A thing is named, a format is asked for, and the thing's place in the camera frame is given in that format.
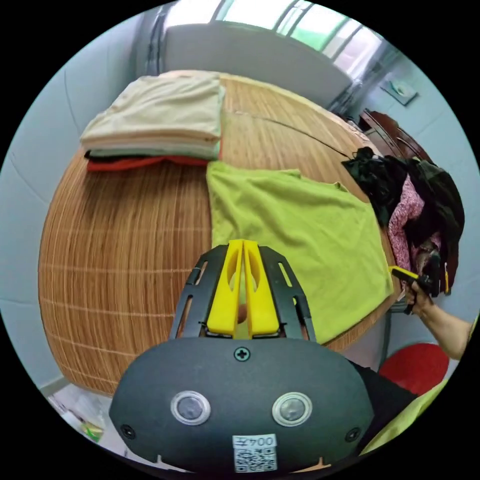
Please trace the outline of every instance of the curtain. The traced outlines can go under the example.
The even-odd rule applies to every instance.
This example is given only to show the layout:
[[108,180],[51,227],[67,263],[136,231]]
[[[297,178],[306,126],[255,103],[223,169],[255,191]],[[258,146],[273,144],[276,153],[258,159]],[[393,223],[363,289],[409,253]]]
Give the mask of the curtain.
[[164,70],[163,64],[163,41],[165,37],[165,20],[170,9],[176,4],[176,1],[166,3],[155,9],[153,21],[150,19],[149,26],[145,28],[149,32],[147,45],[142,44],[141,49],[146,49],[146,61],[141,66],[141,71],[137,76],[143,75],[157,76]]
[[355,72],[352,84],[332,103],[329,110],[345,113],[356,104],[376,82],[380,81],[400,57],[400,51],[384,38],[362,71]]

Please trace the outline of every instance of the window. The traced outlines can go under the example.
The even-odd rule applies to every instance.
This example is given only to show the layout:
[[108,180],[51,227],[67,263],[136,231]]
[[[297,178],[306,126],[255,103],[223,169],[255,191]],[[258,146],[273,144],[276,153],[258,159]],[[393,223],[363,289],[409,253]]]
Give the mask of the window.
[[382,39],[363,26],[340,52],[334,64],[349,77],[356,79],[362,75],[381,44]]
[[355,33],[358,28],[361,28],[362,25],[350,18],[333,36],[330,42],[326,45],[323,49],[323,52],[328,58],[332,58],[340,49],[340,47],[344,47],[344,43],[346,40]]
[[323,53],[352,79],[364,73],[383,42],[358,21],[307,0],[178,0],[164,27],[217,20],[268,30],[278,25],[278,34]]
[[168,12],[165,28],[177,25],[207,24],[222,0],[179,0]]
[[337,11],[314,5],[300,20],[291,36],[315,50],[321,50],[345,19],[345,15]]
[[280,22],[277,32],[282,35],[287,35],[291,28],[294,26],[295,22],[298,20],[302,12],[310,7],[311,3],[309,1],[300,0],[298,1],[293,8],[291,8],[288,13],[285,15],[284,19]]
[[292,0],[233,0],[223,20],[272,29],[291,3]]

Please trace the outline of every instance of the red folded garment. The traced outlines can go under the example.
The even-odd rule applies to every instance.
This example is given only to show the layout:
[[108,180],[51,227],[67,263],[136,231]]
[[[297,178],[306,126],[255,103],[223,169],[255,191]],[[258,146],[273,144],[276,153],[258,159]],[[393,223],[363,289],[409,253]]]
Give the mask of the red folded garment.
[[117,161],[106,161],[105,163],[89,160],[86,165],[86,169],[88,172],[119,172],[122,170],[131,170],[138,169],[140,167],[147,167],[148,165],[157,164],[163,161],[173,162],[177,165],[205,167],[211,160],[203,160],[201,158],[180,155],[123,158]]

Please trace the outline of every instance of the lime green t-shirt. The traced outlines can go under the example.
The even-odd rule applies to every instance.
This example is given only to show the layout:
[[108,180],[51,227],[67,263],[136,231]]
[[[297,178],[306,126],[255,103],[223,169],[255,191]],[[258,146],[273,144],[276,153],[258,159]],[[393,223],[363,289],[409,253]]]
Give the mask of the lime green t-shirt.
[[[470,330],[470,338],[472,337],[472,332],[477,324],[478,319],[479,317],[477,316],[472,325]],[[443,380],[431,390],[412,401],[399,415],[397,415],[370,441],[370,443],[362,450],[361,455],[381,447],[404,432],[425,411],[425,409],[430,406],[430,404],[435,400],[437,395],[442,391],[446,384],[447,380]]]
[[245,239],[285,256],[308,299],[319,344],[393,293],[375,212],[341,184],[221,161],[208,165],[206,181],[212,247]]

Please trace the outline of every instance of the label sticker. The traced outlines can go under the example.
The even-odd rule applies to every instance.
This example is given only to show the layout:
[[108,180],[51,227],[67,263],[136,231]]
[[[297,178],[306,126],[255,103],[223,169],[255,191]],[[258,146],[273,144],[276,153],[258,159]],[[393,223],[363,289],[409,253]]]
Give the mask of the label sticker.
[[233,458],[237,473],[277,470],[277,437],[266,435],[234,435]]

